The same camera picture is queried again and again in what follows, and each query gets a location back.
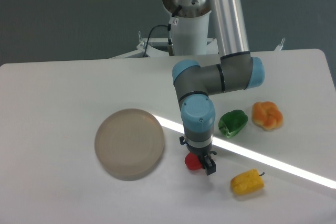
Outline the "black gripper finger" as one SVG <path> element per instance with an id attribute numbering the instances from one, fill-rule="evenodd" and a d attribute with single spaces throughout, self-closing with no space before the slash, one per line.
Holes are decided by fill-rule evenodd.
<path id="1" fill-rule="evenodd" d="M 211 154 L 199 156 L 198 159 L 202 165 L 202 168 L 205 170 L 205 174 L 207 176 L 216 172 L 216 163 L 212 159 Z"/>

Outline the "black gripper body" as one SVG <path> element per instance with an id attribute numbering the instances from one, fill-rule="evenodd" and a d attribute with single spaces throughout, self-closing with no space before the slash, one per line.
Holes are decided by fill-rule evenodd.
<path id="1" fill-rule="evenodd" d="M 201 164 L 205 164 L 207 162 L 209 163 L 212 159 L 212 155 L 216 155 L 216 151 L 212 150 L 212 142 L 210 142 L 208 145 L 204 145 L 206 142 L 202 142 L 201 147 L 194 147 L 191 145 L 193 142 L 185 135 L 181 136 L 179 141 L 181 145 L 186 145 L 187 149 L 197 156 Z"/>

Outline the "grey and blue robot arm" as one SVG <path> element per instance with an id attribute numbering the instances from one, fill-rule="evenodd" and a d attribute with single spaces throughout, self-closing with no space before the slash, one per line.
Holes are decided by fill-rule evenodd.
<path id="1" fill-rule="evenodd" d="M 206 174 L 216 171 L 212 159 L 215 109 L 210 96 L 260 86 L 265 77 L 259 58 L 249 50 L 240 0 L 162 0 L 170 15 L 170 55 L 204 55 L 208 22 L 215 25 L 220 63 L 202 67 L 195 60 L 178 62 L 172 70 L 184 136 L 180 143 L 195 154 Z"/>

